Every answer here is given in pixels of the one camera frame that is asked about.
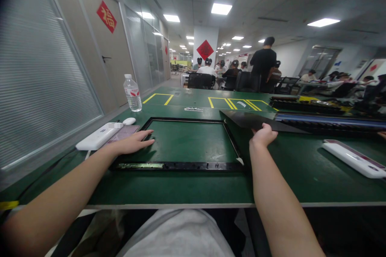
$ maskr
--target hand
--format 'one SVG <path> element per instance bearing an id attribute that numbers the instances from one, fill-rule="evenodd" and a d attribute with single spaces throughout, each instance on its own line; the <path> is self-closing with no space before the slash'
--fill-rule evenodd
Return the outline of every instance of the hand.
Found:
<path id="1" fill-rule="evenodd" d="M 384 139 L 386 139 L 386 132 L 379 132 L 378 133 L 381 137 L 383 137 Z"/>
<path id="2" fill-rule="evenodd" d="M 142 141 L 146 136 L 153 132 L 154 130 L 147 130 L 133 133 L 131 136 L 123 140 L 109 144 L 106 146 L 106 148 L 111 149 L 116 155 L 135 153 L 136 151 L 139 151 L 140 149 L 150 146 L 154 143 L 154 139 Z"/>
<path id="3" fill-rule="evenodd" d="M 253 138 L 251 139 L 252 143 L 255 145 L 262 145 L 264 147 L 267 147 L 271 142 L 275 140 L 277 137 L 278 132 L 272 131 L 272 128 L 269 124 L 263 123 L 263 128 L 255 131 L 253 131 Z"/>

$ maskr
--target white device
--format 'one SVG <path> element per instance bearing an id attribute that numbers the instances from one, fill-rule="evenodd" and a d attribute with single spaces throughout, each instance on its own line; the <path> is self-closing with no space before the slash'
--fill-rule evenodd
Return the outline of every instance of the white device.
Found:
<path id="1" fill-rule="evenodd" d="M 365 177 L 370 179 L 386 177 L 386 171 L 336 143 L 324 143 L 322 147 Z"/>
<path id="2" fill-rule="evenodd" d="M 131 125 L 131 124 L 133 124 L 135 122 L 136 122 L 135 118 L 127 118 L 122 123 L 127 124 L 127 125 Z"/>
<path id="3" fill-rule="evenodd" d="M 108 122 L 97 129 L 75 146 L 79 151 L 96 151 L 115 135 L 124 124 L 120 122 Z"/>

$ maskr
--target computer mouse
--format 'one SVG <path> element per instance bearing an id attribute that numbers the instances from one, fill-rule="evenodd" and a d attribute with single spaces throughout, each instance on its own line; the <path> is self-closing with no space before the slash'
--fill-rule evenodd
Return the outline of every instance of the computer mouse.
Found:
<path id="1" fill-rule="evenodd" d="M 135 122 L 136 122 L 135 118 L 127 118 L 122 123 L 130 125 L 130 124 L 133 124 Z"/>

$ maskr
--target plastic bottle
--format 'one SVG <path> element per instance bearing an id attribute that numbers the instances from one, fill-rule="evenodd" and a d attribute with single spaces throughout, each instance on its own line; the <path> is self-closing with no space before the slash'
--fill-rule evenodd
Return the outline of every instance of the plastic bottle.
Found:
<path id="1" fill-rule="evenodd" d="M 123 87 L 125 88 L 126 97 L 127 101 L 129 102 L 130 109 L 134 112 L 141 111 L 142 102 L 138 85 L 132 79 L 131 74 L 125 74 L 125 78 L 126 80 L 123 83 Z"/>

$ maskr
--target door handle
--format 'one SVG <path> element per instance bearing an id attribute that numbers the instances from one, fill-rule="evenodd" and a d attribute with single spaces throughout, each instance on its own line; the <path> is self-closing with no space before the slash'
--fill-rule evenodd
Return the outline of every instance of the door handle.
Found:
<path id="1" fill-rule="evenodd" d="M 106 60 L 105 60 L 105 59 L 111 59 L 111 57 L 104 57 L 104 56 L 102 55 L 102 59 L 103 59 L 103 62 L 106 63 Z"/>

